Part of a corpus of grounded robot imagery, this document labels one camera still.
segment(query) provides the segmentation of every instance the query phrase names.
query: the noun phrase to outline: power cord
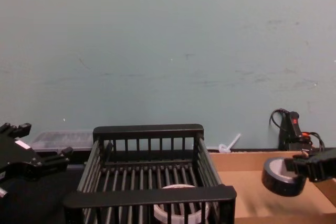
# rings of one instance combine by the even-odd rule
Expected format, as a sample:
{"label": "power cord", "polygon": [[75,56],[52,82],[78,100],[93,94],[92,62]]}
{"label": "power cord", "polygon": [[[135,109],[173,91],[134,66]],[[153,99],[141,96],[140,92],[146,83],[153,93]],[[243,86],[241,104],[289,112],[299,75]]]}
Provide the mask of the power cord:
{"label": "power cord", "polygon": [[319,151],[324,152],[324,149],[325,149],[324,142],[323,142],[322,138],[320,137],[320,135],[318,133],[316,133],[316,132],[303,132],[303,134],[312,135],[312,136],[316,137],[319,140]]}
{"label": "power cord", "polygon": [[274,111],[272,112],[272,114],[271,114],[271,116],[270,116],[270,118],[269,118],[269,124],[271,124],[271,120],[272,120],[273,124],[274,124],[276,127],[278,127],[279,129],[281,129],[281,130],[287,132],[286,129],[284,129],[283,127],[281,127],[281,126],[274,120],[274,114],[276,114],[276,113],[279,113],[279,114],[281,115],[281,117],[284,118],[284,117],[286,116],[286,114],[289,113],[289,111],[287,111],[287,110],[285,110],[285,109],[276,109],[276,110],[274,110]]}

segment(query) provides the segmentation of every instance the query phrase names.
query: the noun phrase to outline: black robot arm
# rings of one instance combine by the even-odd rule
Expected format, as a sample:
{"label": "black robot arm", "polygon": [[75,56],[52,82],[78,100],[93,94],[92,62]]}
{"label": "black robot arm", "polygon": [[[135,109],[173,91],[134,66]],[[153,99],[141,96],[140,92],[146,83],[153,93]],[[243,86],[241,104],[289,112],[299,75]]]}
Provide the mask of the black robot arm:
{"label": "black robot arm", "polygon": [[0,126],[0,183],[15,177],[37,180],[66,170],[73,151],[71,147],[57,155],[42,158],[29,145],[16,139],[27,136],[31,126],[29,123],[19,127],[9,123]]}
{"label": "black robot arm", "polygon": [[285,166],[288,171],[307,177],[311,182],[336,178],[336,148],[285,158]]}

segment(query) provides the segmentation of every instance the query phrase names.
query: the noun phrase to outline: black wire basket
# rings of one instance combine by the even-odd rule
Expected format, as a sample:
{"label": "black wire basket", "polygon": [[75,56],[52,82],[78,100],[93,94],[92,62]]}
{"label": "black wire basket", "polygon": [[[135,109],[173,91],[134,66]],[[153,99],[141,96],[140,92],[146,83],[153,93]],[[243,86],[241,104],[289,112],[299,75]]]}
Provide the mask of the black wire basket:
{"label": "black wire basket", "polygon": [[[64,200],[66,222],[160,223],[155,206],[166,223],[192,223],[196,212],[197,223],[234,223],[236,192],[222,184],[203,134],[199,124],[95,128],[77,192]],[[173,184],[193,187],[163,189]]]}

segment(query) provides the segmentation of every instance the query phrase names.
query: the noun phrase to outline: cardboard box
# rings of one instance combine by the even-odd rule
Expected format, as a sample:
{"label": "cardboard box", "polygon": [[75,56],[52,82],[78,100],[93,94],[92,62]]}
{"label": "cardboard box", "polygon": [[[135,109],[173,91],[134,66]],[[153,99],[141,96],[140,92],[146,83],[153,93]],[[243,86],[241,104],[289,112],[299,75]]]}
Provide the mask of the cardboard box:
{"label": "cardboard box", "polygon": [[270,192],[261,182],[264,162],[272,157],[292,157],[298,152],[211,153],[225,185],[237,191],[238,224],[336,224],[336,180],[308,180],[297,197]]}

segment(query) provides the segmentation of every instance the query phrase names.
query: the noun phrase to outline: black tape roll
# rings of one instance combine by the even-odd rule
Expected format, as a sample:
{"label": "black tape roll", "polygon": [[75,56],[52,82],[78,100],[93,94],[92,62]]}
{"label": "black tape roll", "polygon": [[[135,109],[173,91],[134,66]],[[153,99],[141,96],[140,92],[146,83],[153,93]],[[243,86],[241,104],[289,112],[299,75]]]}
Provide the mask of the black tape roll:
{"label": "black tape roll", "polygon": [[283,157],[270,158],[264,163],[263,185],[271,192],[286,196],[298,196],[305,186],[306,178],[288,172]]}

